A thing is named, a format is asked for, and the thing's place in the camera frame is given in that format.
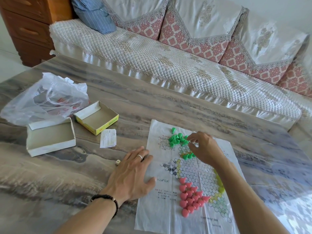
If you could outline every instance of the blue striped pillow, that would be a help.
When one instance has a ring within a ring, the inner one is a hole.
[[[101,0],[72,0],[76,14],[88,27],[107,34],[116,30],[115,23]]]

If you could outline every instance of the white plastic bag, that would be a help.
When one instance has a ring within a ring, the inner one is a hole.
[[[86,83],[75,84],[67,77],[43,73],[41,80],[12,99],[0,116],[18,126],[42,120],[62,122],[88,103]]]

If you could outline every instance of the black bracelet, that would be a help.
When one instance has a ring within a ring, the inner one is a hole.
[[[118,210],[119,210],[119,206],[118,206],[117,200],[115,200],[115,199],[114,199],[112,196],[110,196],[110,195],[94,195],[94,196],[91,197],[90,202],[94,201],[94,200],[97,199],[97,198],[110,199],[110,200],[112,200],[112,201],[115,202],[115,205],[116,205],[116,212],[115,212],[114,216],[112,217],[112,219],[113,219],[113,218],[116,216],[116,214],[118,213]]]

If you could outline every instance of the table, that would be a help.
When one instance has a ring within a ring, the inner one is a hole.
[[[86,82],[91,102],[119,113],[110,127],[117,146],[100,149],[100,135],[74,122],[75,147],[31,158],[26,128],[1,118],[1,233],[52,233],[106,185],[115,160],[146,146],[151,119],[230,141],[246,181],[282,223],[312,232],[312,161],[280,125],[64,56],[1,83],[0,109],[42,72]],[[136,205],[126,202],[105,233],[138,233]]]

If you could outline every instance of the cardboard box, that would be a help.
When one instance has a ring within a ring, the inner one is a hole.
[[[98,135],[102,130],[118,121],[119,114],[97,101],[74,113],[75,120]]]
[[[27,126],[26,149],[32,157],[73,146],[76,137],[70,117],[61,123],[46,120]]]

